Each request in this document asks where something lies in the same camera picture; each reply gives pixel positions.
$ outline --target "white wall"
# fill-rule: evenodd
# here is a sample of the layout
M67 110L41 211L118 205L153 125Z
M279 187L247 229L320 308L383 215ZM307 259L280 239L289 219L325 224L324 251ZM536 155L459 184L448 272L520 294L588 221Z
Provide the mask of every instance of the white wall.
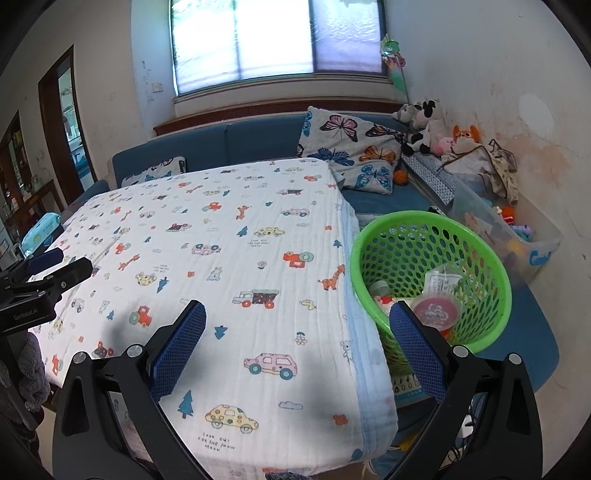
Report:
M560 348L537 394L548 470L591 410L591 69L541 0L387 0L387 13L411 100L439 98L448 127L513 151L521 192L564 233L532 285Z
M131 47L146 140L155 136L156 125L175 117L169 9L170 0L132 0ZM161 83L163 91L154 92L153 83Z
M107 161L115 153L147 140L130 30L131 0L57 0L8 63L0 77L0 132L19 110L31 170L44 180L55 176L41 123L38 82L72 45L80 123L97 176L107 175Z

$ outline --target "pink container lid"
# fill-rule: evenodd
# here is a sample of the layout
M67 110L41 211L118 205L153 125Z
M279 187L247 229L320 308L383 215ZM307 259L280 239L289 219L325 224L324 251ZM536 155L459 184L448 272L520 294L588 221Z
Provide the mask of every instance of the pink container lid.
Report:
M452 328L462 312L457 299L446 293L420 295L414 299L411 308L423 325L434 327L440 332Z

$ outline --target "pink plush toy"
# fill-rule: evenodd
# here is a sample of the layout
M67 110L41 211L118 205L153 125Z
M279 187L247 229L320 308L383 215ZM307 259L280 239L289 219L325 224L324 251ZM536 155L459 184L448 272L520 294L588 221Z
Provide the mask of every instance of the pink plush toy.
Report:
M432 153L441 157L443 154L451 153L453 146L456 144L452 137L444 137L442 134L437 134L437 141L439 142L432 149Z

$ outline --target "door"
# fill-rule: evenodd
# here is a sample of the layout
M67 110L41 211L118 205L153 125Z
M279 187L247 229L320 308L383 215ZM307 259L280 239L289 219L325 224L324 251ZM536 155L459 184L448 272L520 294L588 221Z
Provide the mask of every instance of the door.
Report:
M96 181L79 122L73 59L70 47L39 82L47 149L68 205Z

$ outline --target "butterfly print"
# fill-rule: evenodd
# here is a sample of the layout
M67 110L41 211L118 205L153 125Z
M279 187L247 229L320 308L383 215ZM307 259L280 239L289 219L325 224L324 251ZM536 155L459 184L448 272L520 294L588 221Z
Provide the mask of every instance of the butterfly print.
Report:
M365 132L366 137L384 137L386 135L392 135L400 144L404 142L404 134L402 132L383 127L382 125L374 124L372 128Z
M304 126L301 129L301 134L305 137L310 136L310 128L312 127L312 112L308 110L306 118L304 118Z
M361 168L361 175L357 177L355 188L361 189L373 179L376 179L389 192L392 191L392 180L390 179L389 170L386 167L380 167L379 170L376 170L372 164Z
M344 118L340 115L331 115L329 120L320 127L320 130L323 132L330 132L331 130L336 130L334 137L336 134L341 132L340 139L343 139L343 132L350 138L352 142L357 142L357 132L355 129L357 128L357 122L352 118Z
M318 160L332 160L335 163L338 163L339 165L342 165L344 167L350 167L355 163L354 160L349 159L349 154L347 152L337 152L336 150L330 151L328 148L324 147L319 148L318 153L308 156L312 158L318 158Z
M396 160L396 152L392 150L380 149L375 145L372 145L365 149L365 153L359 157L359 161L367 161L367 160L385 160L388 163L392 164Z

